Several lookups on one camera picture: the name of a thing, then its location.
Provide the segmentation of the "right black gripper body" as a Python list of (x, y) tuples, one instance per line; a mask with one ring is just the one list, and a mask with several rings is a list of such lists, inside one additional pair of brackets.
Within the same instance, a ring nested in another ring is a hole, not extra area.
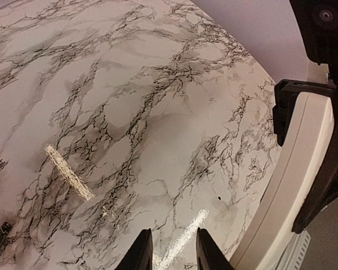
[(338, 84), (338, 1), (290, 1), (308, 59)]

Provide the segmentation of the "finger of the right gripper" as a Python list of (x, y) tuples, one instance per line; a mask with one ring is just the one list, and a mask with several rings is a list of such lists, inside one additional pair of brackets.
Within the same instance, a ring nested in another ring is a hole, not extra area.
[(338, 197), (338, 67), (330, 67), (329, 75), (336, 86), (330, 94), (335, 126), (323, 163), (293, 223), (292, 231), (297, 234), (302, 233), (319, 212)]
[(291, 122), (298, 95), (301, 92), (315, 93), (331, 97), (335, 87), (327, 84), (282, 79), (274, 87), (275, 106), (273, 107), (273, 130), (277, 143), (283, 146)]

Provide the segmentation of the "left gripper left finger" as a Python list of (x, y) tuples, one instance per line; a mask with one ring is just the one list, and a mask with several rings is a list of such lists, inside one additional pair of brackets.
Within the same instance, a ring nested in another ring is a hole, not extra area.
[(143, 229), (115, 270), (152, 270), (153, 240), (152, 230)]

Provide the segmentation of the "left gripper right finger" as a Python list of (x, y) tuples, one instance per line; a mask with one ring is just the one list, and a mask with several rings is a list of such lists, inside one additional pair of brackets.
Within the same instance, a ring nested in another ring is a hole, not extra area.
[(234, 270), (209, 232), (197, 229), (196, 255), (199, 270)]

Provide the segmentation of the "white remote control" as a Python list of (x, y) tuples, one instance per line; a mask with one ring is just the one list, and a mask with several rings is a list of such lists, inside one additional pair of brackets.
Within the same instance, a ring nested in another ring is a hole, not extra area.
[(334, 127), (329, 97), (301, 92), (279, 160), (255, 216), (230, 259), (235, 269), (270, 269), (323, 163)]

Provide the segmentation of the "black battery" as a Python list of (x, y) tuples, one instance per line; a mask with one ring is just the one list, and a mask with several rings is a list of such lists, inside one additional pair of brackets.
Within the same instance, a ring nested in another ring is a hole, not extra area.
[(7, 235), (12, 230), (12, 225), (9, 222), (4, 222), (0, 227), (0, 247), (2, 246)]

